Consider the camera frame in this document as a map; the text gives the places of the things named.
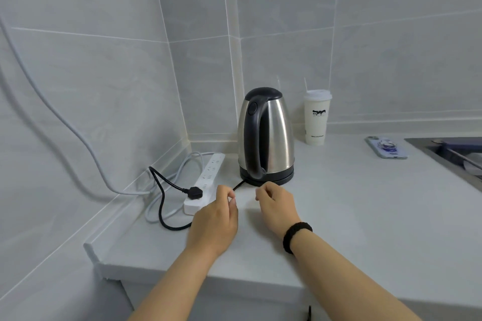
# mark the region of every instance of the hand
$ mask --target hand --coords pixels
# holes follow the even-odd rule
[[[256,200],[259,201],[266,225],[280,239],[292,225],[301,222],[293,195],[277,184],[267,182],[257,188]]]
[[[186,250],[203,253],[214,262],[231,245],[237,232],[238,207],[234,191],[219,185],[216,200],[194,216]]]

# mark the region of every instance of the person's left hand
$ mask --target person's left hand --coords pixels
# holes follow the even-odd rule
[[[186,250],[202,253],[214,261],[231,245],[237,232],[238,207],[234,191],[219,185],[216,200],[194,216]]]

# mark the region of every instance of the black kettle base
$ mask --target black kettle base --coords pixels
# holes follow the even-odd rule
[[[246,183],[253,185],[255,187],[260,187],[265,184],[267,181],[271,181],[278,185],[283,185],[288,183],[294,175],[294,165],[290,166],[288,169],[277,172],[277,173],[270,173],[266,174],[262,179],[254,179],[251,178],[248,174],[248,171],[242,167],[239,167],[239,174],[241,175],[241,179],[243,179]]]

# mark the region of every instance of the electric kettle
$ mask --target electric kettle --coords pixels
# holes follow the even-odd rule
[[[256,88],[244,98],[238,123],[239,172],[246,183],[285,184],[294,174],[294,140],[283,94]]]

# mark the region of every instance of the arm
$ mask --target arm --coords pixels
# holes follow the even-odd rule
[[[185,250],[167,270],[129,321],[184,321],[214,261],[238,231],[234,192],[218,186],[216,200],[193,218]]]
[[[264,221],[280,239],[292,225],[301,222],[293,195],[284,188],[268,182],[256,190],[256,199]],[[298,231],[290,248],[308,287],[332,320],[420,321],[403,303],[311,231]]]

